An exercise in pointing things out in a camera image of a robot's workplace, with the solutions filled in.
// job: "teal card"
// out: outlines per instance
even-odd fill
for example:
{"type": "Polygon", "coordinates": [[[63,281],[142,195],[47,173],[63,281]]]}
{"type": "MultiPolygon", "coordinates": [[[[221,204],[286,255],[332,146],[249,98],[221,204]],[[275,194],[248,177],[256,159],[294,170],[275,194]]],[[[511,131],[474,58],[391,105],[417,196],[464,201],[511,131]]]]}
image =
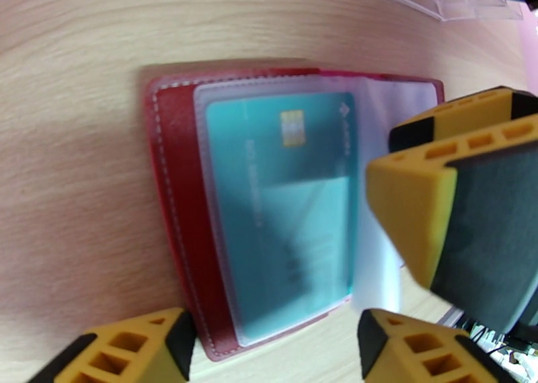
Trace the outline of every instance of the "teal card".
{"type": "Polygon", "coordinates": [[[298,325],[350,293],[358,204],[350,93],[210,104],[213,184],[242,345],[298,325]]]}

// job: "red card holder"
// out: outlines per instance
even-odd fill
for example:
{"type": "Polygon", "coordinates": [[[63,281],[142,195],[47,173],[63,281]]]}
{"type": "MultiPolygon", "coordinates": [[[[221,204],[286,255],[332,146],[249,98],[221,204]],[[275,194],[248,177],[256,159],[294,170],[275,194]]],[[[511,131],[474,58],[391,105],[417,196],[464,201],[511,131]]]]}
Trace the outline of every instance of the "red card holder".
{"type": "MultiPolygon", "coordinates": [[[[221,81],[314,74],[433,82],[438,100],[443,100],[443,85],[439,81],[395,75],[321,71],[317,68],[189,72],[158,77],[145,89],[145,124],[169,243],[198,335],[207,356],[214,361],[267,341],[244,348],[235,336],[204,189],[194,90],[200,85],[221,81]]],[[[269,340],[291,333],[308,323],[269,340]]]]}

